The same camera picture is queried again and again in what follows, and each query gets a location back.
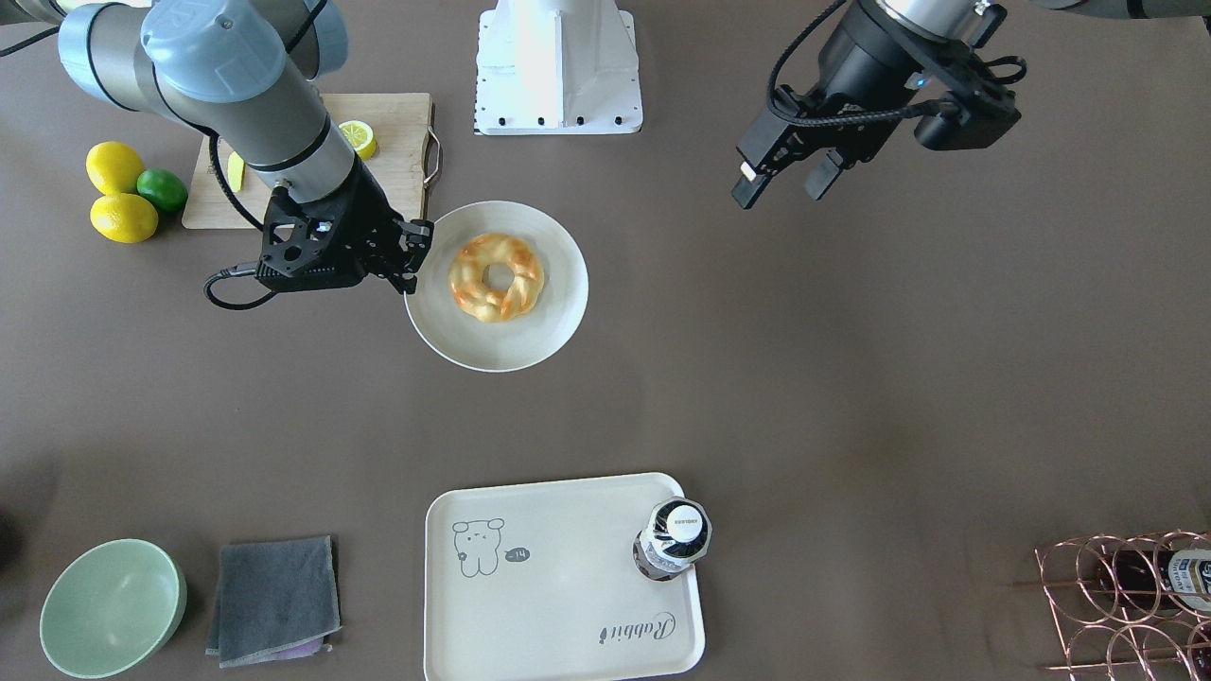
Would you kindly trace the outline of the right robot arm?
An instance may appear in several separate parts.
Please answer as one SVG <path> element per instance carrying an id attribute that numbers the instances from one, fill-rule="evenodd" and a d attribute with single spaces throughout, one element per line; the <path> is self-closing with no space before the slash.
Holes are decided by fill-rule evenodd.
<path id="1" fill-rule="evenodd" d="M 225 141 L 270 189 L 259 258 L 217 280 L 252 276 L 272 297 L 373 275 L 415 293 L 435 228 L 391 207 L 312 86 L 349 53 L 335 5 L 5 1 L 2 22 L 51 25 L 87 95 Z"/>

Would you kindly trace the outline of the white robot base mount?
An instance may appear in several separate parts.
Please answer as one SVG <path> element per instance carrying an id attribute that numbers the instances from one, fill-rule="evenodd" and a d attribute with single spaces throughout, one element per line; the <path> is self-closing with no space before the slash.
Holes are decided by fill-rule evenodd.
<path id="1" fill-rule="evenodd" d="M 633 16 L 614 1 L 499 1 L 480 15 L 477 135 L 629 135 L 643 125 Z"/>

